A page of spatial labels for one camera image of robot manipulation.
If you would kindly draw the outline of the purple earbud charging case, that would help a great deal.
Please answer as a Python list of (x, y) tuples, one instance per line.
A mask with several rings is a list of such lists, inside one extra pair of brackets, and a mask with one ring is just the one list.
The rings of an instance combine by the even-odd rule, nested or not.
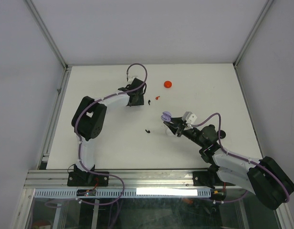
[(171, 118), (172, 118), (171, 113), (168, 111), (164, 111), (161, 115), (161, 120), (163, 122), (171, 122)]

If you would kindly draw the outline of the orange earbud charging case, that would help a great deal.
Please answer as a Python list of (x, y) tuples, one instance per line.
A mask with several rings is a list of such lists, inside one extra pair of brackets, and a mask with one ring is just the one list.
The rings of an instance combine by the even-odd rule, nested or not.
[(165, 81), (164, 82), (164, 87), (165, 88), (171, 88), (172, 87), (172, 82), (171, 81)]

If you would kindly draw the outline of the white earbud charging case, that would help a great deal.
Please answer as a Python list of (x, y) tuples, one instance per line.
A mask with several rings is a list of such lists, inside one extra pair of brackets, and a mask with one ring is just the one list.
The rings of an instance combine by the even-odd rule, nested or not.
[(174, 136), (173, 132), (169, 128), (166, 128), (166, 134), (168, 136)]

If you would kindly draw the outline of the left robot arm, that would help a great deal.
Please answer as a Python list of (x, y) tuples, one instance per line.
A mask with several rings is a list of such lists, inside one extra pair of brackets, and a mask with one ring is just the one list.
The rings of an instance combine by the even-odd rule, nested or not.
[(119, 107), (144, 105), (146, 88), (145, 81), (135, 78), (114, 94), (100, 99), (85, 96), (81, 100), (71, 125), (78, 139), (78, 159), (73, 172), (83, 185), (90, 185), (94, 181), (95, 138), (103, 129), (106, 113)]

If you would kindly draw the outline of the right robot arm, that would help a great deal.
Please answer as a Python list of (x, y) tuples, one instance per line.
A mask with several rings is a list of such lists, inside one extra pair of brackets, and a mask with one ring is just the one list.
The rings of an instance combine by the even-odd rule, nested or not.
[(182, 117), (171, 117), (166, 113), (161, 116), (168, 131), (197, 144), (201, 158), (210, 164), (204, 175), (194, 176), (194, 183), (210, 188), (227, 183), (239, 186), (271, 210), (290, 200), (294, 183), (273, 158), (249, 158), (229, 151), (221, 144), (225, 132), (214, 125), (195, 125), (196, 118), (191, 112)]

